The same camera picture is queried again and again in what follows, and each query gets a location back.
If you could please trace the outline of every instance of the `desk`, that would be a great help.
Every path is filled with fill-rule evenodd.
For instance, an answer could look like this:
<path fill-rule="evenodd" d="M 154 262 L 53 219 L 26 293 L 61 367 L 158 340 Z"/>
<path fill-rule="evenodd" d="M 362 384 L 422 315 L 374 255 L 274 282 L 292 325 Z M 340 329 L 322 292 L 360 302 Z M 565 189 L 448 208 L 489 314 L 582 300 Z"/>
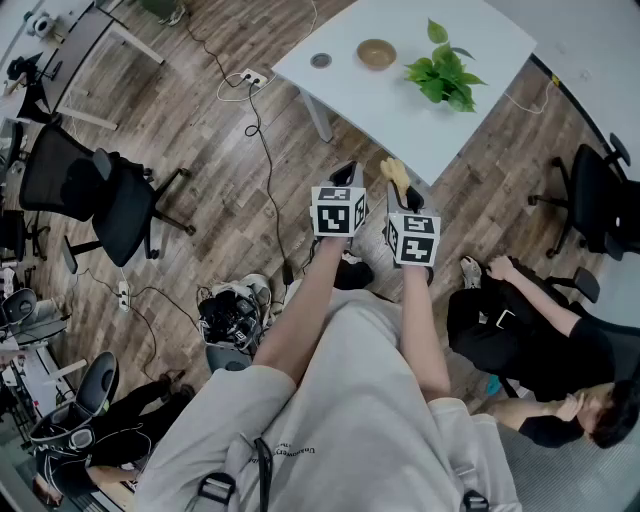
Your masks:
<path fill-rule="evenodd" d="M 406 64 L 431 57 L 428 20 L 443 25 L 452 46 L 469 51 L 467 72 L 489 85 L 472 86 L 477 113 L 433 104 L 406 81 Z M 369 70 L 356 55 L 367 39 L 384 39 L 397 52 L 384 71 Z M 291 50 L 273 70 L 300 89 L 320 137 L 332 137 L 333 110 L 402 160 L 431 185 L 500 99 L 535 48 L 535 41 L 481 0 L 358 0 Z M 324 69 L 311 65 L 331 56 Z"/>
<path fill-rule="evenodd" d="M 55 80 L 51 81 L 46 77 L 42 80 L 52 112 L 60 112 L 110 130 L 117 129 L 118 126 L 115 123 L 65 106 L 66 96 L 74 88 L 83 64 L 94 55 L 100 43 L 110 35 L 124 39 L 158 64 L 162 64 L 164 59 L 124 26 L 114 21 L 111 16 L 93 7 L 92 0 L 41 0 L 32 10 L 34 14 L 44 11 L 54 18 L 57 17 L 54 32 L 63 36 L 64 41 L 57 43 L 53 37 L 41 40 L 29 36 L 23 24 L 0 59 L 0 77 L 3 77 L 3 80 L 6 79 L 7 68 L 14 59 L 28 58 L 42 53 L 38 60 L 38 68 L 46 71 L 47 74 L 62 62 Z M 87 91 L 77 91 L 84 95 L 88 94 Z"/>

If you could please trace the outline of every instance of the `table leg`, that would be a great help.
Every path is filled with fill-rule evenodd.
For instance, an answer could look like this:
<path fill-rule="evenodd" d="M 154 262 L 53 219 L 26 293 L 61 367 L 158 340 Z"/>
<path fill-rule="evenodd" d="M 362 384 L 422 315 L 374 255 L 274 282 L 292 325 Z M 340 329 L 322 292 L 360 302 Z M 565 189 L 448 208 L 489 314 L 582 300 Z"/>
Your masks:
<path fill-rule="evenodd" d="M 100 117 L 91 116 L 89 114 L 85 114 L 84 112 L 78 112 L 77 110 L 65 107 L 64 105 L 60 105 L 56 110 L 65 116 L 75 117 L 76 119 L 80 119 L 81 121 L 86 121 L 87 123 L 106 128 L 107 130 L 115 131 L 118 129 L 118 125 L 112 123 L 111 121 L 107 121 L 106 119 L 102 119 Z"/>
<path fill-rule="evenodd" d="M 304 104 L 307 106 L 309 114 L 311 114 L 313 124 L 315 124 L 316 128 L 318 129 L 320 138 L 325 142 L 329 142 L 333 137 L 333 133 L 331 132 L 331 125 L 329 124 L 329 119 L 327 118 L 327 107 L 325 107 L 304 89 L 299 89 L 300 95 L 304 100 Z"/>
<path fill-rule="evenodd" d="M 146 53 L 149 57 L 155 60 L 158 64 L 162 64 L 164 59 L 160 57 L 156 52 L 154 52 L 151 48 L 149 48 L 146 44 L 144 44 L 140 39 L 134 36 L 131 32 L 129 32 L 126 28 L 124 28 L 120 23 L 112 23 L 111 24 L 111 32 L 115 32 L 119 36 L 121 36 L 125 41 L 131 43 L 133 46 L 138 48 L 141 52 Z"/>

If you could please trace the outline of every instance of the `wooden bowl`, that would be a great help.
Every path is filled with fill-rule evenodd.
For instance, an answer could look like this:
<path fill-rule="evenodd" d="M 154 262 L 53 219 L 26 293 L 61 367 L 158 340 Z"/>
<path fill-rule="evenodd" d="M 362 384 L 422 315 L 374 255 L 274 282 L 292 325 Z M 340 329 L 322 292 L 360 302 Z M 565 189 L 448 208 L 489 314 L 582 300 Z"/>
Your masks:
<path fill-rule="evenodd" d="M 369 69 L 382 71 L 396 60 L 396 49 L 382 39 L 367 39 L 358 45 L 358 57 Z"/>

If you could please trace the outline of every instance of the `white sneaker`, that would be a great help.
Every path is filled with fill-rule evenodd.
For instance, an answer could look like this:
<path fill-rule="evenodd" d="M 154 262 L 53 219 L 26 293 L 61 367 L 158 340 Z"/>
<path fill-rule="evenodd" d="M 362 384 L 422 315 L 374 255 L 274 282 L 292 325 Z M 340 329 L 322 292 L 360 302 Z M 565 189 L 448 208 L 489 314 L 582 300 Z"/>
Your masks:
<path fill-rule="evenodd" d="M 460 260 L 460 266 L 462 267 L 465 289 L 480 288 L 480 280 L 482 278 L 480 264 L 470 256 L 465 256 Z"/>
<path fill-rule="evenodd" d="M 184 6 L 184 4 L 181 4 L 180 7 L 178 7 L 174 13 L 171 15 L 171 19 L 169 20 L 168 25 L 170 27 L 173 27 L 174 25 L 177 25 L 178 23 L 180 23 L 180 20 L 182 19 L 182 17 L 185 15 L 185 13 L 187 12 L 187 8 Z"/>

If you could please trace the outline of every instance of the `potted plant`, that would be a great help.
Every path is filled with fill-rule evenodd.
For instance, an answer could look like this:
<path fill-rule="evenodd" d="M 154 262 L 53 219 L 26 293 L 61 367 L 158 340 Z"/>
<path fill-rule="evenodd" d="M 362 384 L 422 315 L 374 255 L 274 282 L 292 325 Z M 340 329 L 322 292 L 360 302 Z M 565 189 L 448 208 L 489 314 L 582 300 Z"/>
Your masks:
<path fill-rule="evenodd" d="M 457 54 L 473 57 L 462 48 L 452 47 L 445 28 L 431 19 L 427 33 L 429 39 L 440 46 L 433 50 L 430 59 L 423 57 L 407 66 L 406 79 L 415 82 L 420 92 L 433 103 L 446 101 L 458 112 L 475 112 L 470 86 L 487 84 L 476 75 L 465 72 L 466 66 Z"/>

